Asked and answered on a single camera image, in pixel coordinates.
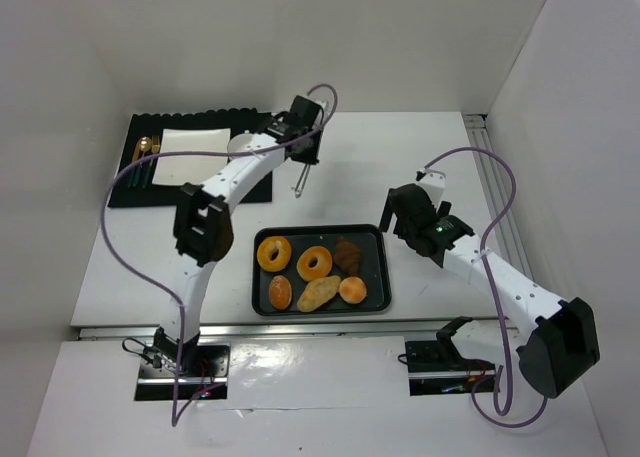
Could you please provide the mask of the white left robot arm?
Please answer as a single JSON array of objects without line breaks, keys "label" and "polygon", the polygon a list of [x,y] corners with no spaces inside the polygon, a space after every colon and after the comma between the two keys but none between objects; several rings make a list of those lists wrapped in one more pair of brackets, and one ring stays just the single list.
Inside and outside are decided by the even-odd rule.
[{"label": "white left robot arm", "polygon": [[231,139],[238,157],[213,176],[180,189],[173,235],[180,266],[171,291],[171,310],[154,334],[154,347],[175,364],[177,374],[190,370],[200,335],[206,289],[216,264],[234,241],[231,216],[238,204],[267,174],[294,152],[284,145],[308,135],[298,145],[314,144],[313,131],[325,118],[325,106],[298,95],[288,111],[270,117],[257,130]]}]

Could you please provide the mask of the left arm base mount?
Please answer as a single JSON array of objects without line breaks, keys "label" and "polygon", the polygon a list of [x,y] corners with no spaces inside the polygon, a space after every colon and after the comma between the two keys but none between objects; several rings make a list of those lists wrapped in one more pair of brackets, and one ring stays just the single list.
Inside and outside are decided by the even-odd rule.
[{"label": "left arm base mount", "polygon": [[[171,401],[175,363],[145,342],[127,337],[122,349],[140,359],[134,400]],[[178,400],[225,400],[228,392],[230,347],[204,345],[196,348],[194,360],[178,378]]]}]

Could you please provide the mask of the metal tongs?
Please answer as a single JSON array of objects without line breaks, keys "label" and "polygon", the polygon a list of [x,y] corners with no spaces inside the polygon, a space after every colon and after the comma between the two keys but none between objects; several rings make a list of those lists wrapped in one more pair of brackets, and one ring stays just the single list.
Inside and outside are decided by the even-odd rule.
[{"label": "metal tongs", "polygon": [[295,198],[300,198],[304,192],[305,186],[306,186],[306,182],[308,180],[309,177],[309,173],[311,170],[311,165],[310,164],[305,164],[302,168],[302,171],[299,175],[299,178],[295,184],[295,186],[292,188],[293,193],[294,193],[294,197]]}]

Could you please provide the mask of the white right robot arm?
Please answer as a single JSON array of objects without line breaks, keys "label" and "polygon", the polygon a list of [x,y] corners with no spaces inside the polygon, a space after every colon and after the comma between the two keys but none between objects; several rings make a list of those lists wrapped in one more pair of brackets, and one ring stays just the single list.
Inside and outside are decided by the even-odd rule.
[{"label": "white right robot arm", "polygon": [[567,301],[535,284],[499,255],[459,218],[437,209],[425,186],[389,190],[381,231],[391,230],[418,255],[497,296],[515,329],[504,334],[468,317],[440,329],[437,342],[449,362],[506,363],[515,352],[524,380],[540,395],[555,399],[600,359],[595,317],[584,300]]}]

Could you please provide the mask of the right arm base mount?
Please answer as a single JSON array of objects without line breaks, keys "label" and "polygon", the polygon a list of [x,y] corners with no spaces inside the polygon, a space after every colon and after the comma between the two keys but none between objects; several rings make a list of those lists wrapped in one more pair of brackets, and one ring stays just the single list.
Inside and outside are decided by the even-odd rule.
[{"label": "right arm base mount", "polygon": [[397,360],[407,367],[411,396],[461,395],[480,383],[479,392],[491,392],[493,364],[478,360],[452,362],[435,340],[406,341]]}]

